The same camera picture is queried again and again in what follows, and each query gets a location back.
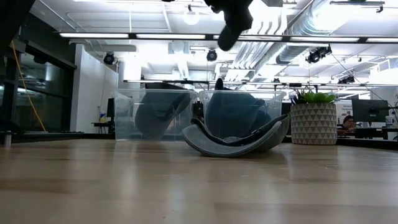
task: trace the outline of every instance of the ceiling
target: ceiling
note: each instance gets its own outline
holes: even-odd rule
[[[330,35],[398,35],[398,1],[384,0],[384,10],[376,13],[378,7],[351,7],[333,6],[326,9],[316,17],[315,22],[322,27],[337,25]],[[107,0],[36,0],[31,12],[62,32],[150,32],[150,33],[204,33],[218,34],[224,27],[222,15],[213,14],[203,1],[176,0],[172,3],[163,3],[160,0],[118,0],[110,3]],[[254,0],[250,8],[254,17],[253,29],[249,33],[258,33],[260,22],[274,23],[274,17],[283,15],[287,23],[310,2],[310,0],[295,0],[294,7],[284,7],[282,11],[274,7],[267,7],[260,0]],[[187,5],[192,5],[192,11],[198,14],[185,15],[188,12]],[[195,25],[189,25],[192,20],[198,19]],[[181,57],[169,54],[170,41],[149,40],[98,40],[87,42],[87,51],[91,51],[98,58],[105,52],[103,46],[135,45],[136,52],[116,52],[115,54],[123,60],[129,54],[139,55],[142,60],[142,73],[162,79],[162,75],[178,71],[178,63]],[[201,46],[208,49],[216,49],[218,59],[215,62],[207,62],[207,52],[192,50],[184,55],[190,71],[215,72],[221,64],[231,64],[238,58],[238,53],[244,47],[238,43],[229,52],[222,52],[216,42],[189,41],[189,46]],[[355,68],[355,75],[366,82],[369,69],[377,63],[386,61],[389,57],[398,57],[398,45],[369,45],[369,44],[333,44],[331,46],[333,55],[341,64],[350,70]],[[282,82],[337,82],[339,74],[344,75],[343,68],[334,57],[326,56],[319,63],[309,65],[305,61],[308,50],[302,52],[288,65],[278,65],[268,61],[261,68],[256,66],[254,78],[261,78],[269,82],[278,77]],[[234,76],[236,81],[241,80],[248,73],[242,71],[242,75]]]

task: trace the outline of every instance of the wooden table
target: wooden table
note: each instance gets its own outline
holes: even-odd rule
[[[0,221],[397,223],[398,154],[283,144],[240,159],[184,142],[71,140],[0,149]]]

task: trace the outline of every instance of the green plant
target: green plant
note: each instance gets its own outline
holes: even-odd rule
[[[332,103],[335,100],[335,96],[327,93],[314,93],[309,90],[295,90],[296,95],[291,96],[290,100],[292,105],[303,104],[303,103]]]

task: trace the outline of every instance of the potted plant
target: potted plant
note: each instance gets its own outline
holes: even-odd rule
[[[334,95],[295,90],[291,96],[292,142],[294,144],[334,145],[337,141]]]

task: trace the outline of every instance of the clear plastic bin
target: clear plastic bin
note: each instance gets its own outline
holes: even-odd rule
[[[199,93],[205,125],[221,139],[243,138],[281,115],[281,91],[208,90]]]
[[[182,140],[197,93],[191,90],[118,90],[116,140]]]

